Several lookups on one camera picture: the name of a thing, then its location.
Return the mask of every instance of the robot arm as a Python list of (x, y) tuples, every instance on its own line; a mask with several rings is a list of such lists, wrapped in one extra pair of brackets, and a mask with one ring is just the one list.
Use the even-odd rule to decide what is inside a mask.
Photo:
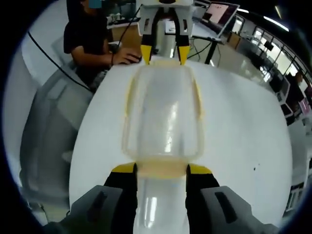
[(141, 51), (145, 63), (151, 60), (152, 46), (156, 40), (156, 26), (163, 18), (175, 23), (175, 41), (181, 65), (184, 65), (190, 50), (189, 37), (192, 34), (193, 0), (142, 0), (139, 22), (142, 36)]
[[(83, 195), (73, 203), (65, 219), (47, 224), (45, 233), (132, 233), (137, 209), (137, 166), (133, 163), (133, 169), (127, 168), (123, 173), (113, 170), (104, 186), (95, 186)], [(219, 187), (212, 172), (205, 167), (188, 166), (186, 192), (185, 205), (193, 234), (202, 230), (208, 234), (278, 232), (274, 225), (257, 220), (250, 204), (234, 191)]]

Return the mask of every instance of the office chair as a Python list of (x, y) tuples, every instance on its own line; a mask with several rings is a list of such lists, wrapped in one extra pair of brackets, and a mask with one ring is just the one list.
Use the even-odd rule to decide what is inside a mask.
[(70, 163), (63, 155), (74, 148), (91, 98), (61, 71), (38, 89), (20, 147), (21, 193), (28, 202), (69, 208)]

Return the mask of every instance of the computer mouse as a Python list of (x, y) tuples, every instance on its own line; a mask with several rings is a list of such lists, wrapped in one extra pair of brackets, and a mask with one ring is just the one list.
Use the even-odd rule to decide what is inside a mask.
[(130, 55), (130, 56), (132, 56), (132, 57), (134, 57), (134, 58), (138, 59), (138, 62), (133, 62), (132, 60), (129, 60), (129, 59), (128, 59), (128, 61), (130, 62), (130, 64), (132, 64), (132, 63), (139, 63), (139, 62), (141, 62), (141, 61), (142, 61), (142, 56), (137, 57), (137, 56), (135, 56), (135, 55), (131, 55), (131, 54), (128, 54), (128, 55)]

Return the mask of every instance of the window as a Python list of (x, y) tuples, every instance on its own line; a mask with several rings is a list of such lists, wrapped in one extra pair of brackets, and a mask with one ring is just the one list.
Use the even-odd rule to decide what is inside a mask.
[(267, 32), (264, 32), (263, 35), (262, 35), (262, 37), (263, 37), (265, 40), (270, 41), (270, 42), (271, 42), (272, 39), (273, 39), (272, 35), (268, 34)]
[(302, 70), (303, 74), (306, 73), (307, 69), (298, 57), (294, 58), (294, 63)]
[(285, 54), (285, 50), (283, 49), (279, 56), (276, 59), (276, 67), (280, 71), (281, 74), (285, 74), (287, 69), (289, 68), (292, 61)]
[(291, 202), (291, 200), (292, 200), (292, 197), (293, 197), (293, 194), (290, 193), (290, 194), (289, 194), (289, 197), (288, 197), (288, 201), (287, 201), (286, 210), (289, 209), (289, 205), (290, 205), (290, 202)]
[(290, 73), (292, 76), (294, 76), (296, 75), (297, 72), (298, 72), (297, 66), (294, 63), (292, 63), (290, 67), (287, 69), (286, 74)]
[(262, 38), (262, 34), (263, 34), (263, 30), (260, 28), (256, 28), (256, 30), (253, 34), (254, 39), (252, 40), (252, 43), (255, 45), (258, 45), (261, 38)]
[(122, 17), (131, 19), (136, 12), (136, 1), (134, 0), (122, 1), (119, 4), (103, 1), (103, 4), (102, 9), (106, 17), (120, 13)]
[(306, 77), (307, 77), (308, 81), (311, 83), (312, 77), (311, 77), (310, 73), (306, 73)]
[(272, 61), (275, 61), (281, 52), (281, 49), (283, 47), (283, 43), (281, 43), (279, 40), (274, 38), (271, 44), (273, 46), (273, 49), (272, 50), (266, 50), (266, 54), (268, 55), (268, 57), (271, 58)]
[(296, 205), (296, 203), (295, 203), (296, 199), (297, 199), (297, 191), (294, 191), (292, 194), (292, 201), (289, 205), (289, 209), (292, 209)]
[(242, 26), (243, 26), (243, 21), (238, 19), (238, 18), (236, 18), (235, 24), (234, 24), (233, 29), (232, 29), (232, 32), (238, 34), (240, 29), (242, 28)]
[(290, 60), (296, 57), (296, 55), (287, 46), (284, 46), (284, 51)]
[(265, 38), (261, 38), (260, 39), (260, 43), (258, 44), (259, 48), (263, 51), (265, 51), (267, 48), (264, 47), (264, 44), (267, 42), (267, 40)]

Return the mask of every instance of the plastic container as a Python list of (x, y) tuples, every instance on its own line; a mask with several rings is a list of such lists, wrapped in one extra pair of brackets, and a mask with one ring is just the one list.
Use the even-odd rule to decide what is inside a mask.
[(203, 151), (202, 109), (192, 71), (154, 61), (133, 77), (122, 149), (137, 164), (134, 234), (188, 234), (186, 167)]
[(199, 90), (191, 69), (154, 61), (133, 77), (122, 148), (135, 161), (189, 162), (203, 151)]

